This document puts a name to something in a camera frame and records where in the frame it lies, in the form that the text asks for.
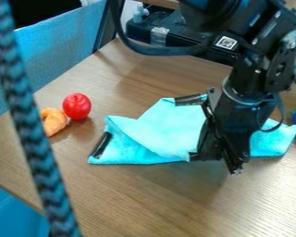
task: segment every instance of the wooden table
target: wooden table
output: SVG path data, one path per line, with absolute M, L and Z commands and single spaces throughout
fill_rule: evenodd
M 87 163 L 106 115 L 137 118 L 160 97 L 204 92 L 229 72 L 191 56 L 138 55 L 115 40 L 36 93 L 41 108 L 61 108 L 74 92 L 92 99 L 88 119 L 51 139 L 85 236 L 296 236 L 296 141 L 283 159 L 253 161 L 237 177 L 223 161 Z M 296 85 L 283 95 L 289 112 Z M 8 114 L 0 118 L 0 186 L 43 212 Z

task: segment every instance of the black cable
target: black cable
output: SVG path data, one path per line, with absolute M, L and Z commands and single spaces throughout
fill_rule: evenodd
M 49 140 L 43 132 L 13 30 L 8 2 L 0 0 L 0 82 L 11 117 L 49 219 L 52 236 L 81 236 Z
M 280 114 L 281 114 L 281 120 L 275 127 L 271 128 L 271 129 L 268 129 L 268 130 L 263 130 L 262 129 L 263 125 L 260 124 L 260 121 L 259 121 L 259 111 L 260 110 L 257 110 L 257 112 L 255 114 L 256 115 L 256 124 L 257 124 L 257 127 L 259 128 L 259 130 L 262 131 L 262 132 L 275 131 L 279 127 L 281 127 L 282 123 L 284 122 L 284 119 L 285 119 L 285 107 L 283 105 L 283 101 L 282 101 L 281 96 L 280 96 L 279 93 L 274 94 L 274 96 L 276 98 L 276 103 L 277 103 L 278 110 L 280 111 Z
M 124 33 L 121 23 L 120 15 L 118 11 L 118 1 L 107 0 L 109 4 L 110 11 L 112 13 L 112 18 L 117 30 L 117 33 L 121 41 L 133 51 L 147 55 L 147 56 L 185 56 L 185 55 L 198 55 L 203 53 L 207 49 L 207 44 L 197 44 L 191 47 L 151 47 L 136 44 L 131 41 Z

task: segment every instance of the folded cloth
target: folded cloth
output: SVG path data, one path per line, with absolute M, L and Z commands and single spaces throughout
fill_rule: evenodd
M 173 98 L 159 100 L 138 119 L 108 116 L 105 131 L 113 136 L 100 158 L 89 156 L 91 164 L 159 164 L 190 161 L 196 152 L 205 115 L 200 106 L 175 106 Z M 264 129 L 278 124 L 269 119 Z M 283 156 L 296 136 L 296 125 L 269 133 L 257 131 L 251 142 L 251 156 Z

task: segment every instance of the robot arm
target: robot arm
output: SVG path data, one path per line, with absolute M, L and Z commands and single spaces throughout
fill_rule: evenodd
M 296 10 L 282 1 L 180 1 L 182 15 L 197 31 L 225 31 L 248 44 L 240 45 L 237 62 L 222 85 L 211 89 L 202 103 L 207 121 L 198 152 L 191 158 L 224 158 L 231 174 L 242 171 L 252 158 L 250 138 L 278 106 L 279 92 L 296 81 Z

